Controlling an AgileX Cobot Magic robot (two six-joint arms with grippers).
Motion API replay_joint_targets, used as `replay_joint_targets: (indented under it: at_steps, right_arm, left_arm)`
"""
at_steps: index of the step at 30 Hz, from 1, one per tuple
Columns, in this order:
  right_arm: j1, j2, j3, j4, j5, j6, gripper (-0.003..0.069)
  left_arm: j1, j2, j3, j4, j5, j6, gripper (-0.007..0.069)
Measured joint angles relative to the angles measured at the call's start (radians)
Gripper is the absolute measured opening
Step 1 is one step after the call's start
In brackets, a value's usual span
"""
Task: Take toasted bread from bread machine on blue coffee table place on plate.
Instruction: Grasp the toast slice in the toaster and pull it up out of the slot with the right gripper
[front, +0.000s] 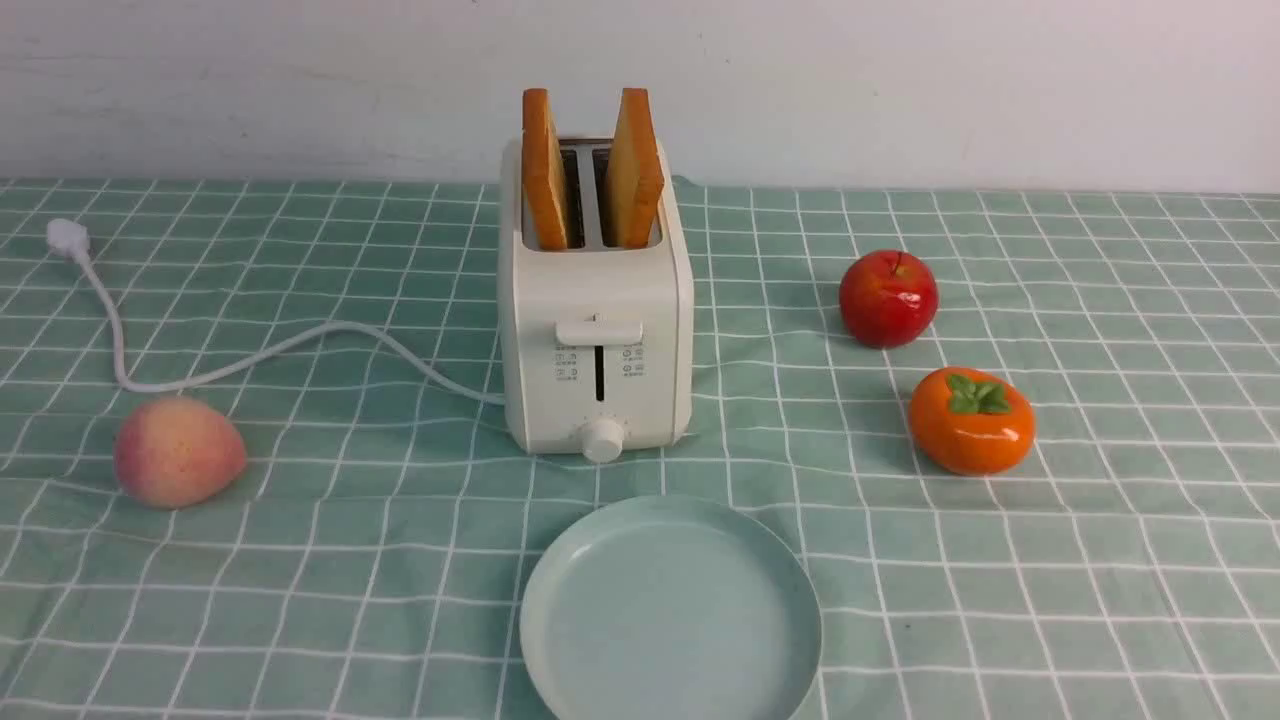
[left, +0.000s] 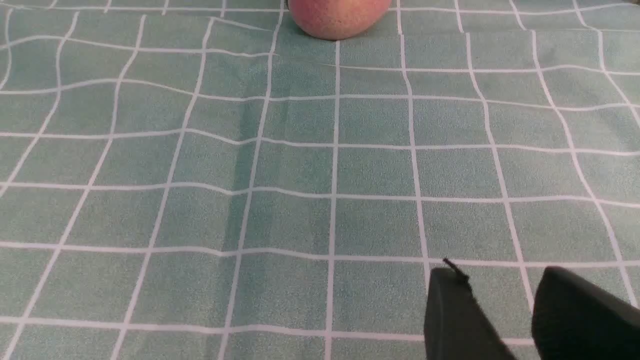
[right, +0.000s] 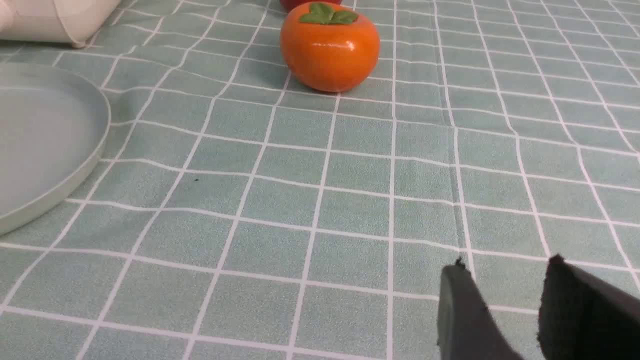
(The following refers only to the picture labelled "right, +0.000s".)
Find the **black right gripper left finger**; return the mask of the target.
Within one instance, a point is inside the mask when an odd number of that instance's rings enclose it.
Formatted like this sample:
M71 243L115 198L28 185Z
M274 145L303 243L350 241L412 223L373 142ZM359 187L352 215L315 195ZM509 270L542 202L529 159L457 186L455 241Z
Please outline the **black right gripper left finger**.
M437 330L441 360L521 360L494 321L461 258L439 278Z

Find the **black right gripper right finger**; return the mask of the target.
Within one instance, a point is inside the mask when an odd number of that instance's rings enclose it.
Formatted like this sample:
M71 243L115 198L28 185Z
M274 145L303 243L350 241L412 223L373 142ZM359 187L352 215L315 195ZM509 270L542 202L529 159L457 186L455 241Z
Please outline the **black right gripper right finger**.
M547 360L637 360L639 299L554 255L542 285L537 341Z

